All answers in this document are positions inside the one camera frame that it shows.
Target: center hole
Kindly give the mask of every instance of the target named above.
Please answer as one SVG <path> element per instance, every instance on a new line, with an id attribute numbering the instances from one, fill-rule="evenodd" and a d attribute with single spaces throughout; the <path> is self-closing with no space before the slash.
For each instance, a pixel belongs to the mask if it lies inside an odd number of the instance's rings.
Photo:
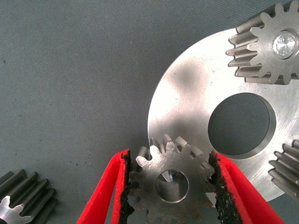
<path id="1" fill-rule="evenodd" d="M 167 203 L 178 203 L 187 196 L 189 182 L 183 173 L 169 169 L 158 176 L 155 189 L 161 200 Z"/>
<path id="2" fill-rule="evenodd" d="M 222 101 L 211 115 L 208 134 L 214 149 L 232 159 L 262 151 L 276 128 L 275 113 L 261 96 L 239 93 Z"/>

